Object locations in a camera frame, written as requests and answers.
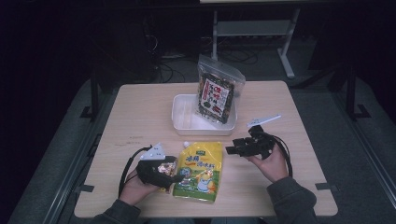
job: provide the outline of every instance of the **black cable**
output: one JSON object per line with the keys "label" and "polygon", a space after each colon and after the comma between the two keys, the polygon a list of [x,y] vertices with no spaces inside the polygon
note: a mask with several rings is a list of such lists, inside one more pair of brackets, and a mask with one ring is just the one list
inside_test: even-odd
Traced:
{"label": "black cable", "polygon": [[148,151],[148,150],[151,149],[151,148],[152,148],[152,146],[140,148],[139,150],[137,150],[137,151],[134,153],[134,155],[132,155],[131,158],[129,158],[129,160],[128,160],[128,162],[126,163],[125,168],[124,168],[124,170],[123,170],[123,172],[122,172],[122,175],[121,175],[120,185],[119,185],[119,197],[120,197],[120,195],[121,195],[121,192],[122,192],[122,189],[123,189],[125,183],[127,182],[127,181],[125,181],[125,177],[126,177],[126,175],[128,174],[128,171],[129,171],[129,168],[131,167],[132,162],[134,161],[134,157],[136,157],[136,155],[139,154],[140,152],[142,152],[142,151]]}
{"label": "black cable", "polygon": [[293,177],[293,167],[291,166],[290,152],[289,152],[288,146],[279,137],[274,136],[274,135],[271,135],[271,136],[274,138],[275,142],[280,147],[280,150],[281,150],[281,152],[283,154],[283,158],[285,158],[286,165],[288,166],[289,176]]}

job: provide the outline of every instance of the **packaged food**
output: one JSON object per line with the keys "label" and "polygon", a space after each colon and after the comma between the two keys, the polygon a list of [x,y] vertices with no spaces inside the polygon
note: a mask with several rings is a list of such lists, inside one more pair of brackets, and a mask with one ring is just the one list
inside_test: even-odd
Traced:
{"label": "packaged food", "polygon": [[198,62],[198,107],[197,112],[210,121],[225,124],[238,104],[245,76],[230,65],[200,55]]}
{"label": "packaged food", "polygon": [[221,165],[221,142],[189,145],[178,158],[177,174],[185,177],[174,185],[173,195],[213,203],[219,191]]}

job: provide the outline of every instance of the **person's left hand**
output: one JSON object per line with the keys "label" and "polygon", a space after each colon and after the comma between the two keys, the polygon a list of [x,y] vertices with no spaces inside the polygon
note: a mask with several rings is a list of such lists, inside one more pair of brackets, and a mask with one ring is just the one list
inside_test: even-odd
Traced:
{"label": "person's left hand", "polygon": [[127,182],[122,189],[120,200],[129,205],[140,203],[146,196],[160,188],[152,184],[144,184],[136,170],[129,173],[126,179]]}

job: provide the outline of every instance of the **white plastic tray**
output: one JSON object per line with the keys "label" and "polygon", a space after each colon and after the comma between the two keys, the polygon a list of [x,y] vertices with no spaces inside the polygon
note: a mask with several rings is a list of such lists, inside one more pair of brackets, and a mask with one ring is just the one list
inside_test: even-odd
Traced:
{"label": "white plastic tray", "polygon": [[175,96],[172,107],[172,121],[180,135],[230,135],[236,123],[234,104],[226,124],[211,123],[196,113],[198,99],[196,94]]}

